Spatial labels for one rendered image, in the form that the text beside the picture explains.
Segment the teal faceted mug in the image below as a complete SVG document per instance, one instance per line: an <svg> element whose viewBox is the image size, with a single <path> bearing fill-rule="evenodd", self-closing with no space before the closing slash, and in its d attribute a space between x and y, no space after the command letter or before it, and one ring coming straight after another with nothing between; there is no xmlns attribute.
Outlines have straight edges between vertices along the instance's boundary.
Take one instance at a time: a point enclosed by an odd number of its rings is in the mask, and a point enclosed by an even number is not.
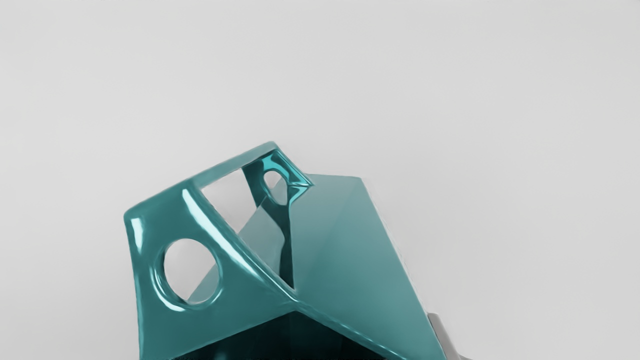
<svg viewBox="0 0 640 360"><path fill-rule="evenodd" d="M267 142L124 221L140 360L447 360L361 178Z"/></svg>

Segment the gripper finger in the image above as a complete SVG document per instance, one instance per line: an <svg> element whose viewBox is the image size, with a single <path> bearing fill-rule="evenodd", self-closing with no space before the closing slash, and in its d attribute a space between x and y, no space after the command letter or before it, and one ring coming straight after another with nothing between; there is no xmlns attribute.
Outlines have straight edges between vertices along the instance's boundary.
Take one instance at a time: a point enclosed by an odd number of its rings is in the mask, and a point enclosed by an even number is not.
<svg viewBox="0 0 640 360"><path fill-rule="evenodd" d="M441 317L439 317L437 313L428 312L427 317L446 360L472 360L471 358L465 357L457 351L453 340L445 329Z"/></svg>

